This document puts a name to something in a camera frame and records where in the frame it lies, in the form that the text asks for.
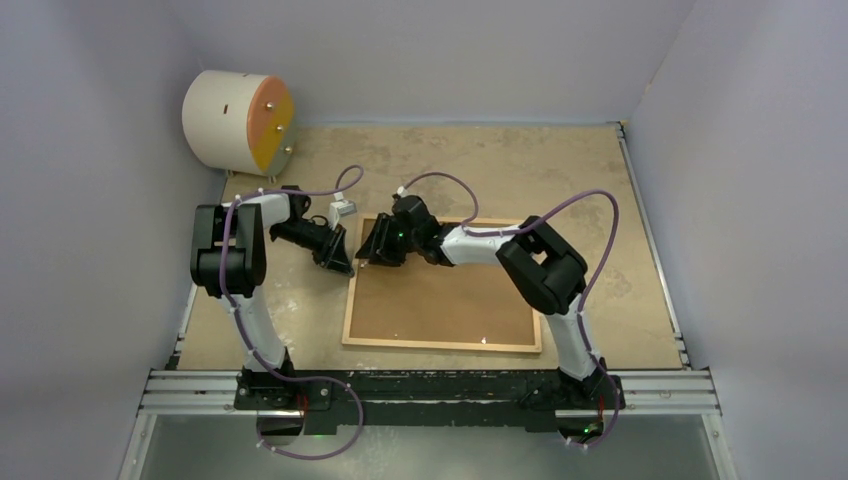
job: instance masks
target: cork board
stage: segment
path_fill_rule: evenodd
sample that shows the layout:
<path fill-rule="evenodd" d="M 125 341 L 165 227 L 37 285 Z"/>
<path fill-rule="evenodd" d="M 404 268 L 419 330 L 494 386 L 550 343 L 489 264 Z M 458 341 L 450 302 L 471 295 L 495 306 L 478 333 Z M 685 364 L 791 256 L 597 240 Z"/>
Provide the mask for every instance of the cork board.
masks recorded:
<path fill-rule="evenodd" d="M 360 216 L 356 246 L 376 215 Z M 440 218 L 459 222 L 461 218 Z M 478 227 L 520 220 L 486 219 Z M 398 268 L 354 262 L 342 343 L 490 352 L 542 351 L 540 316 L 499 265 L 443 267 L 410 254 Z"/>

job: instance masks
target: floor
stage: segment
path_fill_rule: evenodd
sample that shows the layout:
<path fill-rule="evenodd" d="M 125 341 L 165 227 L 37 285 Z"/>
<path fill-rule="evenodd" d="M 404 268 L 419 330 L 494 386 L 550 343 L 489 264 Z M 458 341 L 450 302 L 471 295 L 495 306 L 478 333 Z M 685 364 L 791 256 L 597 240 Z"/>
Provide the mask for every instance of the floor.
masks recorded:
<path fill-rule="evenodd" d="M 602 188 L 618 199 L 621 224 L 607 268 L 587 304 L 595 342 L 614 369 L 680 368 L 680 358 L 614 127 L 316 127 L 304 128 L 277 185 L 326 189 L 351 163 L 366 169 L 346 193 L 360 212 L 388 211 L 405 180 L 442 170 L 465 180 L 480 200 L 481 217 L 542 215 L 582 190 Z M 268 188 L 267 179 L 237 174 L 224 200 Z M 427 179 L 413 193 L 436 215 L 466 216 L 472 203 L 458 186 Z M 328 198 L 310 212 L 325 214 Z M 590 271 L 603 251 L 611 209 L 590 198 L 550 220 L 586 258 Z M 343 225 L 356 230 L 356 219 Z M 348 236 L 348 253 L 353 250 Z M 268 307 L 297 368 L 552 368 L 556 351 L 542 322 L 541 354 L 424 351 L 342 346 L 348 280 L 316 268 L 308 252 L 266 239 Z M 243 353 L 224 310 L 199 290 L 191 312 L 180 369 L 238 369 Z"/>

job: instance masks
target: white wall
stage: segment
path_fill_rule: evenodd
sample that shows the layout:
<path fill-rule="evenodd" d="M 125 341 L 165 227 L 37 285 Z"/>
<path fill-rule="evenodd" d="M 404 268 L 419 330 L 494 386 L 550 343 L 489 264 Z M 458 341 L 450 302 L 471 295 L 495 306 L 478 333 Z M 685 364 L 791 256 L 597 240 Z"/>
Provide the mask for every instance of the white wall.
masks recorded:
<path fill-rule="evenodd" d="M 301 118 L 630 116 L 694 0 L 169 0 L 207 68 L 280 75 Z"/>
<path fill-rule="evenodd" d="M 0 469 L 115 478 L 220 176 L 181 134 L 197 57 L 157 2 L 0 6 Z"/>
<path fill-rule="evenodd" d="M 629 142 L 745 478 L 845 478 L 848 3 L 698 0 Z"/>

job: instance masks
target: white cylinder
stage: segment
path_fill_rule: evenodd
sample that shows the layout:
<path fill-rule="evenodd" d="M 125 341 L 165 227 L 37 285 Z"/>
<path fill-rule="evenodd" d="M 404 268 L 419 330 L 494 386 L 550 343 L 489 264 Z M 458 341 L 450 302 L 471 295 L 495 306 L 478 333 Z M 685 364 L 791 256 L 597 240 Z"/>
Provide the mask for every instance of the white cylinder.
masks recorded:
<path fill-rule="evenodd" d="M 295 138 L 294 103 L 275 76 L 207 70 L 183 101 L 183 131 L 204 164 L 273 176 Z"/>

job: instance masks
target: black mounting plate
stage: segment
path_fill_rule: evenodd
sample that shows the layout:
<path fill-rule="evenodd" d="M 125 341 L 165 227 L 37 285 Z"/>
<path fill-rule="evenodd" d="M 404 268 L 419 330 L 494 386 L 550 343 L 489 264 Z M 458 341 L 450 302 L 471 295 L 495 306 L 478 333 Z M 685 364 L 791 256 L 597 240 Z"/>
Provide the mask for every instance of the black mounting plate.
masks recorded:
<path fill-rule="evenodd" d="M 557 410 L 595 412 L 601 396 L 606 408 L 613 404 L 612 386 L 599 371 L 583 381 L 558 369 L 298 370 L 297 376 L 332 377 L 350 385 L 363 402 L 367 425 L 512 426 L 556 432 L 562 428 Z M 623 408 L 621 380 L 613 380 Z M 353 398 L 332 382 L 291 384 L 267 373 L 243 371 L 238 388 L 238 410 L 296 410 L 297 395 L 306 398 L 307 435 L 335 434 L 339 425 L 358 420 Z"/>

